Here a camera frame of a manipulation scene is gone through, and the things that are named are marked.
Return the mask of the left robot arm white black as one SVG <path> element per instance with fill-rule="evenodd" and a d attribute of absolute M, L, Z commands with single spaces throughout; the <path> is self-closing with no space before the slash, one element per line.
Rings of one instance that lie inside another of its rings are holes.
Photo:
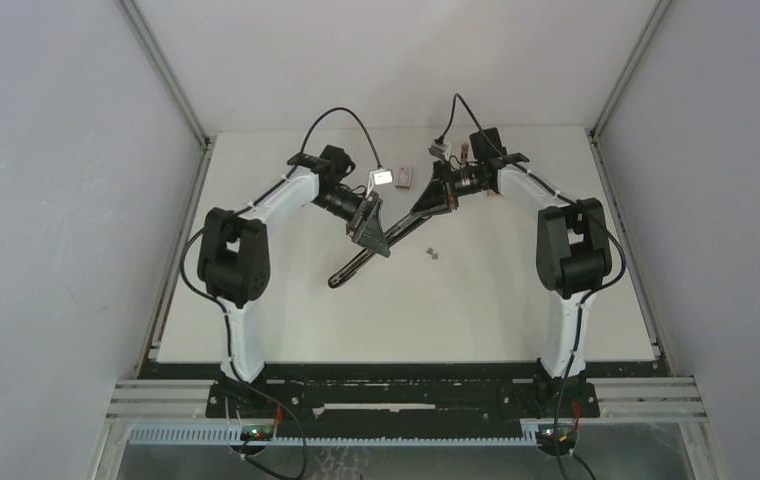
<path fill-rule="evenodd" d="M 382 228 L 381 197 L 355 193 L 343 182 L 355 168 L 340 147 L 320 155 L 297 153 L 284 175 L 258 199 L 237 212 L 211 209 L 204 221 L 197 277 L 207 295 L 226 311 L 227 353 L 224 374 L 237 382 L 230 404 L 246 417 L 267 407 L 267 388 L 254 381 L 265 366 L 255 306 L 271 280 L 269 236 L 295 212 L 314 204 L 345 223 L 346 236 L 370 253 L 387 257 L 390 244 Z"/>

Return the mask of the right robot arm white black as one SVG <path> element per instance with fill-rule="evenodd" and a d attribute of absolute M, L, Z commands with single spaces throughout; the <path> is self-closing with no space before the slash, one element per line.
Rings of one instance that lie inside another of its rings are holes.
<path fill-rule="evenodd" d="M 497 128 L 470 135 L 473 162 L 454 168 L 440 157 L 427 186 L 411 207 L 414 218 L 449 213 L 463 196 L 491 191 L 531 207 L 536 217 L 535 268 L 557 307 L 548 322 L 539 362 L 549 379 L 535 388 L 534 402 L 548 416 L 561 415 L 574 400 L 563 379 L 585 369 L 583 344 L 595 295 L 612 271 L 611 235 L 600 200 L 574 198 L 528 167 L 528 158 L 510 153 Z"/>

